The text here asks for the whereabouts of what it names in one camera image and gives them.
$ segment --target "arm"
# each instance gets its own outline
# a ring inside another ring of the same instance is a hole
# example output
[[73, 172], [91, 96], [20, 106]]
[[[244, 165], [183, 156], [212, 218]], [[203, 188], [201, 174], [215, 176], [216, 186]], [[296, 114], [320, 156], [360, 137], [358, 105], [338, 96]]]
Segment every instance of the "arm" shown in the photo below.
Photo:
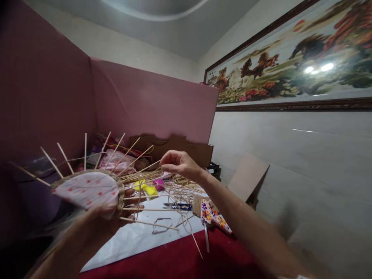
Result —
[[303, 275], [313, 278], [270, 224], [200, 168], [186, 152], [170, 150], [160, 164], [164, 171], [180, 174], [203, 187], [234, 234], [270, 274], [276, 277], [297, 278]]
[[[125, 191], [131, 196], [134, 189]], [[126, 203], [136, 204], [138, 199]], [[46, 258], [31, 279], [78, 278], [84, 265], [98, 252], [98, 250], [113, 237], [116, 232], [127, 223], [117, 216], [106, 219], [108, 213], [116, 210], [116, 204], [99, 205], [84, 213], [63, 235], [53, 252]], [[123, 217], [128, 217], [136, 211], [125, 211]]]

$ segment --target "blue scissors handle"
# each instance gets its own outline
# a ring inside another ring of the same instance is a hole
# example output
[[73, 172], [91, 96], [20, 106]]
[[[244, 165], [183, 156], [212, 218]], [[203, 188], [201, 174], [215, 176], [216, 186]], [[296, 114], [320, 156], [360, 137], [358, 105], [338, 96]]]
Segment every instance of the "blue scissors handle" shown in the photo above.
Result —
[[169, 207], [172, 207], [172, 209], [181, 209], [181, 210], [192, 210], [193, 206], [189, 203], [165, 203], [164, 205], [167, 205]]

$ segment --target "framed painting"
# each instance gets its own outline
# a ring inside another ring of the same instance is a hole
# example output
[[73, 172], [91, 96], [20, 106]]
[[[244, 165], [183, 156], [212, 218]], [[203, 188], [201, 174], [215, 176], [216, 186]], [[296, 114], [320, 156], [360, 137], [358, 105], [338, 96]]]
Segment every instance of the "framed painting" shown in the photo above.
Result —
[[217, 111], [372, 108], [372, 0], [306, 0], [205, 70]]

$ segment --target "scissors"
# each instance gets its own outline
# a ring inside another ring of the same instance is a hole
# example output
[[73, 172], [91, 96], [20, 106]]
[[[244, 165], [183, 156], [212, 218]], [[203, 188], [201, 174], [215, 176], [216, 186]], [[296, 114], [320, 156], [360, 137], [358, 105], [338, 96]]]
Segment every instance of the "scissors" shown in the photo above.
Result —
[[165, 203], [166, 207], [163, 207], [164, 209], [180, 209], [180, 210], [192, 210], [193, 205], [189, 203]]

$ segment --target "white ceiling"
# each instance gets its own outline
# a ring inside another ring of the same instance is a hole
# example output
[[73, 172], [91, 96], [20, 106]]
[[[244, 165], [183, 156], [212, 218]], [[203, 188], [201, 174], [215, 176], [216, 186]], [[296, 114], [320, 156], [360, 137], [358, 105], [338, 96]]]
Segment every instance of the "white ceiling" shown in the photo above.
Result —
[[44, 1], [93, 23], [194, 60], [205, 54], [258, 2], [258, 0]]

